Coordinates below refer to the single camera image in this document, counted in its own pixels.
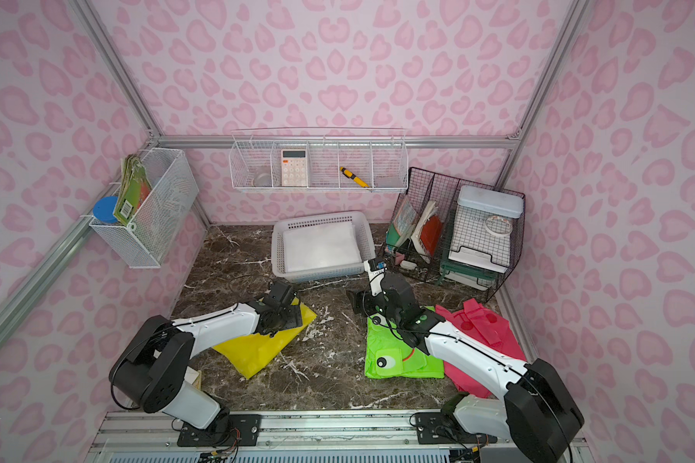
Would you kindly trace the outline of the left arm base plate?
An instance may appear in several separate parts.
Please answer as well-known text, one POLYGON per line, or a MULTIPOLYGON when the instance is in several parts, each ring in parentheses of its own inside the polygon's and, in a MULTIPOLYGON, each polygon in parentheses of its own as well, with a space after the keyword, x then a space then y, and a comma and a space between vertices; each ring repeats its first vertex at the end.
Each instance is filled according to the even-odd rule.
POLYGON ((195 428, 188 422, 183 423, 177 446, 180 448, 228 449, 255 447, 260 435, 263 416, 260 414, 220 413, 205 429, 195 428))

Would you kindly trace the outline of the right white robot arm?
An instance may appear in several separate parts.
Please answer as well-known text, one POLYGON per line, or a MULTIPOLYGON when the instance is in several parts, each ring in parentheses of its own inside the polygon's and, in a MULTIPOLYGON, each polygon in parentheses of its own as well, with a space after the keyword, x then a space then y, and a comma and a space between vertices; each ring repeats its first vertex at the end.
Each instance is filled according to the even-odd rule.
POLYGON ((421 306, 403 275, 373 260, 364 267, 368 287, 349 293, 355 312, 408 347, 472 377, 498 399, 484 406, 463 397, 450 410, 456 426, 469 434, 510 439, 532 462, 573 457, 571 444, 585 419, 552 364, 541 358, 527 363, 484 345, 421 306))

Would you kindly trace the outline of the green frog raincoat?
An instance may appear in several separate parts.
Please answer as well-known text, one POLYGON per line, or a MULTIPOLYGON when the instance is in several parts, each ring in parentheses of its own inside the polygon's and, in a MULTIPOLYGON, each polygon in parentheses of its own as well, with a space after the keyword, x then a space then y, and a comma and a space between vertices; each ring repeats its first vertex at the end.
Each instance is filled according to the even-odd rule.
POLYGON ((442 379, 441 360, 410 347, 400 337, 396 325, 380 314, 368 316, 367 350, 364 374, 370 379, 394 377, 442 379))

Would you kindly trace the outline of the pink raincoat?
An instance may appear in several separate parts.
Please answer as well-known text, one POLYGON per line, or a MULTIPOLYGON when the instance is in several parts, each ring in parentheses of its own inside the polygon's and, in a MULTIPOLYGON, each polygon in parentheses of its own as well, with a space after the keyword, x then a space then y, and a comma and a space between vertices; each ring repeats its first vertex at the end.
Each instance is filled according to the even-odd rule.
MULTIPOLYGON (((526 360, 509 321, 479 304, 475 299, 464 301, 463 309, 455 313, 451 313, 439 305, 434 308, 440 316, 443 316, 467 336, 504 355, 521 361, 526 360)), ((493 396, 493 393, 481 383, 448 362, 444 363, 444 372, 453 381, 459 392, 469 393, 469 395, 482 397, 482 399, 493 396)))

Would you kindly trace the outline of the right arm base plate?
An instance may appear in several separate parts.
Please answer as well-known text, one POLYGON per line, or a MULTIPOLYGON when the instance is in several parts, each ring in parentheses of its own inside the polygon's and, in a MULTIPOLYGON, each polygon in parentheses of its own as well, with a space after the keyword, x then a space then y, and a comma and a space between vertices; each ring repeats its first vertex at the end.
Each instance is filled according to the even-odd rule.
POLYGON ((450 416, 440 412, 417 412, 410 416, 409 424, 415 429, 421 445, 457 444, 490 445, 498 439, 488 434, 469 433, 450 416))

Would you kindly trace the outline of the yellow raincoat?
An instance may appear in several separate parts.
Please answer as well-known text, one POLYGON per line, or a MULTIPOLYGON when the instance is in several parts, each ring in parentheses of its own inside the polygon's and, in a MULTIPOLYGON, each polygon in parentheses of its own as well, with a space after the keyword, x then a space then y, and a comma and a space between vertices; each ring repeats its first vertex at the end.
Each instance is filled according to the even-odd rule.
POLYGON ((283 349, 291 343, 318 316, 305 304, 300 304, 302 325, 281 331, 274 337, 253 334, 220 345, 212 349, 226 357, 234 368, 249 380, 263 370, 283 349))

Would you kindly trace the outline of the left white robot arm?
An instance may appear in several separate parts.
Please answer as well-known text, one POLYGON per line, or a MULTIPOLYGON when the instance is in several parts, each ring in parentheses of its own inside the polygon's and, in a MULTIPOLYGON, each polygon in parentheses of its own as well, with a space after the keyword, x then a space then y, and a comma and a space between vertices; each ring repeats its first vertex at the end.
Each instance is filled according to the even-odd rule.
POLYGON ((265 294, 204 316, 148 318, 111 368, 111 391, 145 413, 162 412, 197 430, 224 431, 226 407, 185 380, 190 359, 226 341, 297 328, 295 297, 291 284, 276 280, 265 294))

